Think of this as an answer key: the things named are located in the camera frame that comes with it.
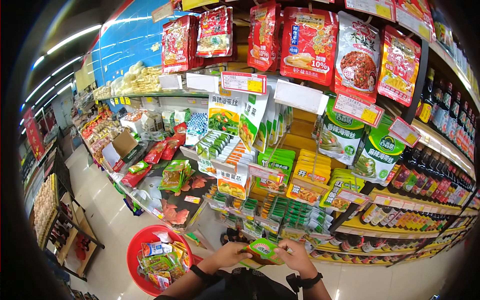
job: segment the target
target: red banner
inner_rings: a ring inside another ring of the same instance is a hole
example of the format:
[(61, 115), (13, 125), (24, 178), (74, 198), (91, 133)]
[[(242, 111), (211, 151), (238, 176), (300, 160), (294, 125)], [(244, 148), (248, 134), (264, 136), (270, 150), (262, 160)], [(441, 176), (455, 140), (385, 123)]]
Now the red banner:
[(37, 160), (40, 160), (45, 153), (45, 146), (43, 145), (42, 133), (38, 129), (38, 124), (35, 121), (31, 108), (24, 114), (24, 126), (33, 154)]

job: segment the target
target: bottle label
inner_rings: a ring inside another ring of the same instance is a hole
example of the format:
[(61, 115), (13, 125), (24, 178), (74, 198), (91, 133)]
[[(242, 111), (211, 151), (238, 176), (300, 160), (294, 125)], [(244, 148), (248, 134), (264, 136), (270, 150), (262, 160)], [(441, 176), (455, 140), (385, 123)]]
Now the bottle label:
[(422, 122), (426, 123), (430, 119), (430, 114), (432, 113), (432, 106), (428, 103), (423, 103), (420, 108), (419, 118)]

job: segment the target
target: seaweed picture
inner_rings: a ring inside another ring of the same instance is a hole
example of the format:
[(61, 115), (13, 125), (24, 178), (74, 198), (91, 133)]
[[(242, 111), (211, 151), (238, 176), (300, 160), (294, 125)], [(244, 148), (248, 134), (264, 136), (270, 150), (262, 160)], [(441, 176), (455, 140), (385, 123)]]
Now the seaweed picture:
[(363, 154), (360, 155), (357, 163), (353, 167), (352, 173), (356, 173), (363, 177), (376, 178), (375, 161)]

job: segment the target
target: green snack packet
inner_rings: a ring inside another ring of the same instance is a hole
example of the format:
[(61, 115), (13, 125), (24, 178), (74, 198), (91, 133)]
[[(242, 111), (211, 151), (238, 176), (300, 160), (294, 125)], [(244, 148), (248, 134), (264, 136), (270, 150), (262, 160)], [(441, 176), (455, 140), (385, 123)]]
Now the green snack packet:
[(135, 165), (128, 168), (128, 171), (130, 171), (130, 173), (136, 173), (136, 172), (141, 171), (141, 170), (146, 169), (146, 168), (148, 168), (148, 164), (146, 162), (144, 162), (143, 160), (141, 160), (138, 163), (136, 163)]
[(258, 239), (240, 250), (240, 252), (252, 254), (252, 258), (244, 259), (240, 263), (254, 270), (260, 269), (267, 264), (282, 265), (285, 262), (273, 252), (273, 249), (277, 247), (265, 238)]

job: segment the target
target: black wristwatch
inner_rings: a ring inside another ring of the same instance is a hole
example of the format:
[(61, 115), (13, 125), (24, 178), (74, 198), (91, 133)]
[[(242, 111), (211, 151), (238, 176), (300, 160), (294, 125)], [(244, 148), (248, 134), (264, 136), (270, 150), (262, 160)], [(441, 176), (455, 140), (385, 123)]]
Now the black wristwatch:
[(322, 273), (317, 273), (315, 278), (302, 279), (300, 276), (295, 276), (294, 273), (287, 276), (287, 282), (295, 293), (300, 291), (300, 288), (308, 289), (313, 288), (313, 286), (322, 279)]

